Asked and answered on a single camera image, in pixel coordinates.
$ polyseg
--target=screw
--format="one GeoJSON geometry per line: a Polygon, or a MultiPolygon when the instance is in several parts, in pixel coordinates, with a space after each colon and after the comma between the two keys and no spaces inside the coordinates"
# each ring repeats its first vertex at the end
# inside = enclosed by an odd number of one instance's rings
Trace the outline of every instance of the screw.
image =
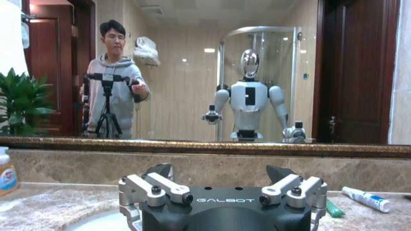
{"type": "Polygon", "coordinates": [[[259,197],[259,201],[261,202],[263,205],[269,205],[271,203],[271,198],[267,195],[261,195],[259,197]]]}
{"type": "Polygon", "coordinates": [[[291,189],[291,193],[292,193],[293,195],[296,195],[296,196],[301,195],[301,189],[300,189],[300,187],[293,187],[293,188],[291,189]]]}
{"type": "Polygon", "coordinates": [[[152,193],[153,193],[153,194],[160,194],[160,192],[161,192],[161,187],[160,187],[159,185],[155,185],[155,186],[152,187],[152,193]]]}
{"type": "Polygon", "coordinates": [[[191,202],[192,202],[192,199],[193,199],[193,197],[189,193],[184,194],[183,195],[183,205],[189,205],[191,202]]]}

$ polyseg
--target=door frame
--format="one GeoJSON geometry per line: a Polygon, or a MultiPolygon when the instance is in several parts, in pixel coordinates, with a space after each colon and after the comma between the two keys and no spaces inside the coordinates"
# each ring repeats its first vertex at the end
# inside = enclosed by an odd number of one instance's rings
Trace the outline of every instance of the door frame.
{"type": "MultiPolygon", "coordinates": [[[[75,47],[72,48],[72,105],[81,102],[79,96],[80,86],[83,84],[83,74],[87,72],[88,63],[96,57],[96,5],[92,0],[68,0],[73,5],[75,14],[73,22],[76,26],[77,34],[81,35],[81,39],[75,42],[75,47]]],[[[29,8],[31,0],[21,0],[21,11],[25,14],[31,14],[29,8]]],[[[32,72],[32,49],[24,50],[25,62],[28,66],[29,73],[32,72]]],[[[80,134],[81,128],[81,110],[73,110],[73,124],[75,124],[75,135],[80,134]]]]}
{"type": "MultiPolygon", "coordinates": [[[[315,82],[313,82],[313,105],[312,105],[312,137],[319,137],[320,107],[321,107],[321,83],[323,83],[323,49],[324,49],[324,19],[325,2],[333,0],[317,1],[317,22],[316,22],[316,55],[315,55],[315,82]]],[[[400,0],[387,0],[388,16],[385,23],[387,37],[384,43],[385,66],[383,67],[383,102],[381,102],[381,132],[379,142],[388,143],[391,95],[393,82],[395,51],[396,51],[396,28],[399,21],[400,0]]]]}

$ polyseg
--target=green plant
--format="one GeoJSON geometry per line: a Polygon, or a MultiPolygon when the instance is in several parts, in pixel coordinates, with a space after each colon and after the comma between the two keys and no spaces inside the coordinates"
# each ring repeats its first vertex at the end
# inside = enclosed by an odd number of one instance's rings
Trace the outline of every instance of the green plant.
{"type": "Polygon", "coordinates": [[[16,75],[11,69],[7,76],[0,73],[0,123],[1,134],[35,135],[37,125],[47,121],[52,112],[48,101],[47,77],[40,82],[27,76],[16,75]]]}

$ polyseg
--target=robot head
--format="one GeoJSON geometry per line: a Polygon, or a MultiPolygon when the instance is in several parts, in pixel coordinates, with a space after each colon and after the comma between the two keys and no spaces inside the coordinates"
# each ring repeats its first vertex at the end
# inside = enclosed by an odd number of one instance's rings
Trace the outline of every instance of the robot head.
{"type": "Polygon", "coordinates": [[[255,78],[259,67],[259,55],[252,49],[247,49],[241,55],[240,68],[245,78],[255,78]]]}

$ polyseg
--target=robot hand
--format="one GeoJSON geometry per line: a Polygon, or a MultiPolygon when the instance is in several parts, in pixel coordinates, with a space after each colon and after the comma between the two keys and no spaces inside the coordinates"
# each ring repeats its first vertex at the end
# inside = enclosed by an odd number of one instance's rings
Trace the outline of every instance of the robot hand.
{"type": "Polygon", "coordinates": [[[223,120],[223,115],[215,111],[215,105],[209,105],[209,111],[203,116],[203,120],[207,120],[208,124],[217,124],[223,120]]]}
{"type": "Polygon", "coordinates": [[[304,143],[305,142],[305,130],[303,129],[303,122],[296,121],[295,126],[291,128],[283,129],[284,141],[292,143],[304,143]]]}

